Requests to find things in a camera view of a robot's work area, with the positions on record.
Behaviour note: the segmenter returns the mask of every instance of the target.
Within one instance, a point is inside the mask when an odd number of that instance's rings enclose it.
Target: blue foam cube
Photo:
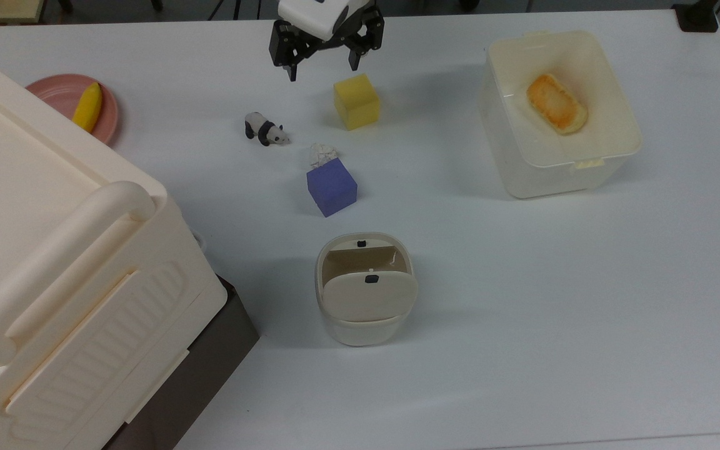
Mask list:
[[[324,217],[358,200],[358,184],[337,158],[307,172],[307,190]]]

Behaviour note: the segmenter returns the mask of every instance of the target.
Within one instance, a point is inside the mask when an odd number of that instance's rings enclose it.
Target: yellow banana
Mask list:
[[[83,130],[91,132],[94,130],[100,111],[102,111],[102,88],[95,82],[82,92],[77,109],[74,111],[74,119],[71,120],[82,126]]]

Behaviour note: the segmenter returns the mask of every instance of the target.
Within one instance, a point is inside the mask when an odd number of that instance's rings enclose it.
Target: panda figurine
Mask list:
[[[257,139],[264,146],[268,146],[269,143],[283,145],[291,142],[288,135],[283,131],[282,125],[275,126],[273,122],[258,112],[247,114],[244,123],[246,125],[246,137],[254,139],[257,136]]]

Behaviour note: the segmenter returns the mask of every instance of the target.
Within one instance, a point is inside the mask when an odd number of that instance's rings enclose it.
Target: toast slice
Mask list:
[[[537,77],[526,90],[526,97],[557,133],[574,133],[588,120],[588,109],[552,74]]]

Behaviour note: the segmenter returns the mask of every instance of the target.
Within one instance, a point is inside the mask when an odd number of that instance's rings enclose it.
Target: yellow cube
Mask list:
[[[379,97],[366,74],[337,82],[334,88],[335,109],[347,130],[377,122]]]

